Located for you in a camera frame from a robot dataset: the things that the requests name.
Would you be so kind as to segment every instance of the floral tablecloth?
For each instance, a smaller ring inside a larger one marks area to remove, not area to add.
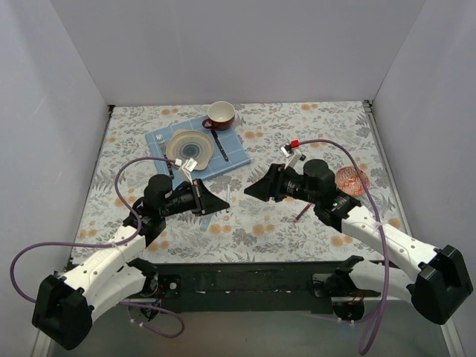
[[[145,134],[171,123],[205,115],[208,106],[151,106],[115,108],[86,202],[77,242],[103,243],[110,239],[128,211],[113,188],[116,172],[129,160],[149,155]],[[167,219],[167,228],[142,254],[153,263],[218,263],[345,260],[352,254],[381,256],[356,239],[325,227],[312,210],[296,224],[292,220],[306,206],[287,198],[261,202],[243,193],[267,172],[271,163],[284,162],[279,147],[292,139],[328,138],[344,145],[370,179],[370,192],[384,221],[400,228],[401,213],[390,188],[370,124],[360,102],[273,103],[236,105],[235,130],[251,156],[251,164],[206,181],[223,199],[231,188],[230,213],[219,212],[208,231],[200,231],[203,217],[182,213]],[[350,166],[347,157],[326,144],[301,147],[307,158],[322,158],[334,171]],[[302,163],[296,166],[299,172]],[[120,181],[131,204],[142,196],[152,162],[132,165]],[[92,249],[75,248],[73,263],[81,263]]]

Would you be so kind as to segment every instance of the red mug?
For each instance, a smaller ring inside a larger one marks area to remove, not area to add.
[[[215,102],[207,111],[208,118],[202,122],[206,129],[226,130],[235,120],[235,108],[229,102]]]

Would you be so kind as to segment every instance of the gray wall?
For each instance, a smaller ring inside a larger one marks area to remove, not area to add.
[[[376,120],[415,237],[459,248],[476,284],[476,2],[427,0],[385,78]],[[476,295],[455,314],[476,356]]]
[[[373,99],[424,0],[51,0],[116,105]]]
[[[107,106],[48,0],[0,0],[0,356],[29,356],[33,304],[8,269],[22,248],[72,241],[107,120]],[[19,262],[36,296],[67,250],[41,248]]]

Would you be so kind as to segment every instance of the cable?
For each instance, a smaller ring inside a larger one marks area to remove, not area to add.
[[[157,310],[159,312],[163,312],[164,314],[172,315],[174,318],[176,318],[177,320],[180,321],[180,324],[181,324],[180,331],[178,331],[177,333],[166,333],[166,332],[164,332],[160,329],[155,328],[154,326],[152,326],[148,323],[136,321],[133,318],[131,319],[132,322],[135,322],[140,327],[145,327],[146,329],[149,329],[149,330],[155,332],[156,334],[158,334],[162,337],[175,338],[175,337],[180,336],[185,330],[185,321],[184,321],[183,317],[174,313],[174,312],[172,312],[172,311],[170,311],[170,310],[162,309],[161,307],[157,307],[157,306],[145,305],[145,304],[142,304],[142,303],[130,303],[130,302],[127,302],[127,301],[121,301],[119,304],[125,305],[125,306],[140,307],[141,309],[147,308],[147,309]]]
[[[87,244],[87,243],[74,243],[74,242],[41,242],[37,244],[33,244],[28,246],[27,248],[21,250],[12,260],[12,263],[10,264],[10,281],[13,285],[13,288],[16,290],[16,292],[19,293],[19,295],[24,298],[25,300],[30,301],[31,303],[35,303],[36,300],[33,299],[32,297],[26,295],[19,287],[18,283],[16,282],[15,278],[15,265],[18,259],[25,254],[27,251],[30,251],[35,248],[39,247],[46,247],[46,246],[55,246],[55,247],[77,247],[77,248],[112,248],[113,246],[118,246],[122,244],[126,244],[136,238],[137,235],[139,235],[139,232],[141,231],[142,228],[142,221],[141,218],[139,217],[138,213],[131,207],[129,203],[125,200],[125,198],[120,194],[119,192],[119,178],[120,175],[124,172],[124,170],[129,167],[130,165],[134,164],[135,162],[138,161],[144,161],[144,160],[158,160],[158,161],[168,161],[170,163],[174,163],[174,160],[169,160],[165,158],[157,158],[155,156],[144,156],[143,158],[135,158],[134,160],[131,160],[124,164],[119,171],[118,174],[115,177],[114,180],[114,189],[116,191],[116,194],[118,195],[119,199],[124,203],[124,206],[127,207],[128,210],[131,211],[131,213],[134,215],[134,217],[137,219],[138,222],[138,227],[135,230],[135,232],[132,234],[132,236],[128,237],[127,239],[121,240],[120,242],[113,244]]]
[[[379,209],[377,208],[377,205],[376,205],[375,201],[373,200],[373,197],[370,195],[370,191],[369,191],[367,185],[365,184],[364,177],[362,176],[362,174],[360,172],[360,169],[358,168],[358,165],[357,165],[356,161],[354,160],[354,158],[352,157],[352,155],[350,154],[350,152],[345,147],[343,147],[342,145],[337,144],[336,142],[331,141],[331,140],[327,140],[327,139],[306,140],[306,141],[300,142],[299,145],[305,145],[305,144],[311,144],[311,143],[328,143],[328,144],[331,144],[331,145],[341,149],[347,155],[347,157],[352,162],[352,165],[356,169],[356,173],[357,173],[358,177],[360,178],[362,186],[364,187],[365,194],[367,195],[367,197],[369,199],[369,203],[372,206],[373,212],[375,214],[375,220],[378,223],[381,224],[382,221],[380,220]],[[385,267],[384,288],[383,288],[383,291],[382,291],[382,299],[380,300],[380,303],[377,306],[377,308],[375,309],[375,311],[373,311],[365,319],[360,320],[360,322],[370,320],[370,323],[365,327],[365,330],[362,333],[360,344],[358,346],[358,352],[361,355],[365,355],[369,351],[369,349],[372,347],[372,344],[375,341],[375,338],[376,338],[376,336],[379,332],[380,324],[382,323],[382,319],[383,319],[384,313],[385,313],[385,307],[387,305],[388,284],[389,284],[389,276],[390,276],[390,259],[389,259],[389,256],[388,256],[388,247],[387,247],[387,240],[385,239],[384,228],[382,227],[382,225],[379,225],[378,229],[379,229],[380,237],[382,238],[382,251],[383,251],[383,256],[384,256],[384,267]],[[372,333],[370,334],[370,337],[367,341],[367,344],[365,344],[365,340],[367,339],[367,335],[369,334],[369,331],[370,331],[372,325],[373,325]]]

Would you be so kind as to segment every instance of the beige plate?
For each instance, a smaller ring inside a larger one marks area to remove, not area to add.
[[[165,153],[172,160],[193,158],[198,163],[195,170],[204,170],[213,155],[213,142],[203,132],[180,129],[173,133]]]

